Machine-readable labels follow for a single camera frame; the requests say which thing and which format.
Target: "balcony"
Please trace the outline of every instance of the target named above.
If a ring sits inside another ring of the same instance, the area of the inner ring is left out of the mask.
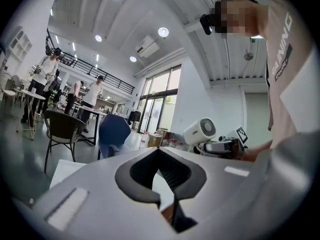
[[[51,40],[49,31],[47,30],[47,37],[46,37],[46,53],[48,55],[50,55],[53,50],[54,50],[54,44]],[[63,54],[61,54],[57,61],[72,67],[76,70],[79,70],[83,73],[86,73],[89,76],[92,76],[94,78],[98,78],[98,76],[103,76],[103,82],[105,82],[106,84],[115,87],[127,94],[132,94],[133,90],[135,87],[133,87],[132,85],[122,81],[121,79],[99,69],[96,68],[95,66],[79,59],[79,58],[75,58],[74,56],[63,52]]]

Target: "chair leg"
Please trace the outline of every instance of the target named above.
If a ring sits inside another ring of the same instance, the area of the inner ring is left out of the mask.
[[[45,156],[45,162],[44,162],[44,173],[47,171],[47,161],[48,161],[48,156],[49,156],[49,150],[51,149],[51,141],[49,141],[48,148],[46,150],[46,156]]]
[[[70,150],[71,150],[71,154],[72,154],[72,158],[73,158],[73,161],[75,162],[76,159],[75,159],[75,152],[74,150],[72,149],[72,144],[70,143]]]

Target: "box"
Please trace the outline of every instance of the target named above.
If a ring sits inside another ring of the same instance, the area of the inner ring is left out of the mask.
[[[152,133],[149,133],[148,135],[149,135],[148,148],[159,147],[162,140],[162,135],[152,134]]]

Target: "ceiling air conditioning unit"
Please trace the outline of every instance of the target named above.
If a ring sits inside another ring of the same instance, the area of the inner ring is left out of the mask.
[[[136,52],[140,57],[148,58],[151,54],[154,54],[159,50],[159,46],[156,41],[153,40],[149,35],[147,35],[139,44],[135,47]]]

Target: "railing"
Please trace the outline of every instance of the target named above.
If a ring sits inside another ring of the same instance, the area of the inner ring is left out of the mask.
[[[93,65],[79,59],[75,58],[72,55],[63,52],[62,55],[59,56],[57,59],[59,62],[72,67],[76,70],[79,70],[81,72],[86,73],[89,76],[98,78],[99,76],[103,76],[103,81],[113,87],[118,88],[119,90],[122,90],[128,94],[132,94],[133,90],[135,87],[132,85],[120,80],[119,78],[99,69],[94,67]]]

